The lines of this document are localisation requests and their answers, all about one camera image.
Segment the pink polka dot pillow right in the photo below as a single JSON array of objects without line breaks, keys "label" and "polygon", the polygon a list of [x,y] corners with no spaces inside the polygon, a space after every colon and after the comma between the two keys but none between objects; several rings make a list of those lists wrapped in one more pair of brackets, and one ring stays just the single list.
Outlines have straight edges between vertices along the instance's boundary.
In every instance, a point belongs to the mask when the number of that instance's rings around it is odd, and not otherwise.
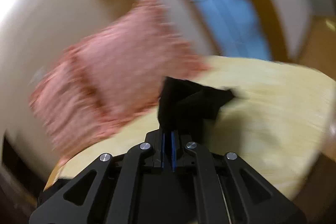
[{"label": "pink polka dot pillow right", "polygon": [[73,57],[100,106],[114,115],[156,101],[166,76],[190,79],[207,69],[157,0],[139,2],[82,42]]}]

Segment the pink polka dot pillow left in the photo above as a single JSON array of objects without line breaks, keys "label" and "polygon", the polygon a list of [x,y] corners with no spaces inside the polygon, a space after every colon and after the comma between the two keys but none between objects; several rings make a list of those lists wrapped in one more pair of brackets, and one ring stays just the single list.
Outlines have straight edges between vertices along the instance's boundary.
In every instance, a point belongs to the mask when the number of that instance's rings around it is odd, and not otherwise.
[{"label": "pink polka dot pillow left", "polygon": [[152,51],[113,44],[69,49],[31,94],[63,165],[156,104],[162,65]]}]

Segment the cream patterned mattress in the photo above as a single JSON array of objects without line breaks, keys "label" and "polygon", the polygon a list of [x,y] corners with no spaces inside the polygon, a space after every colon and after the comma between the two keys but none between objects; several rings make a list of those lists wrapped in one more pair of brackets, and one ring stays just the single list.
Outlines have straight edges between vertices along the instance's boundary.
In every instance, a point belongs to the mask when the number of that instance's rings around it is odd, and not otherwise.
[{"label": "cream patterned mattress", "polygon": [[[208,127],[210,151],[238,153],[287,197],[302,185],[325,139],[334,110],[335,81],[299,65],[212,56],[207,69],[190,78],[213,88],[233,88],[237,98]],[[60,165],[73,177],[103,152],[125,153],[158,128],[157,102],[120,131]]]}]

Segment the pink polka dot pillow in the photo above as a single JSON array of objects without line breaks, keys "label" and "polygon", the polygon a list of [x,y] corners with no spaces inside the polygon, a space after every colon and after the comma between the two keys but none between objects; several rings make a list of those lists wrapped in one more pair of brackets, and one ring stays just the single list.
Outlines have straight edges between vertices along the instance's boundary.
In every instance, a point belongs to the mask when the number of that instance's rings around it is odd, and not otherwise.
[{"label": "pink polka dot pillow", "polygon": [[113,44],[69,49],[31,94],[63,165],[156,104],[162,65],[152,51]]},{"label": "pink polka dot pillow", "polygon": [[139,2],[82,42],[73,57],[100,106],[114,115],[156,101],[166,76],[190,79],[207,69],[157,0]]}]

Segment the black pants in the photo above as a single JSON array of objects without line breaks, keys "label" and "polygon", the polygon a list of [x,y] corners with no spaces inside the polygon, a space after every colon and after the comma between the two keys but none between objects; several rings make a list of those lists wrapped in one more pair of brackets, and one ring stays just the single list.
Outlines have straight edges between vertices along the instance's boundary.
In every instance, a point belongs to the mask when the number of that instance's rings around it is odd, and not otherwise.
[{"label": "black pants", "polygon": [[215,122],[220,108],[234,98],[232,89],[216,89],[166,77],[159,96],[160,127],[167,132],[190,136],[192,141],[202,144],[206,121]]}]

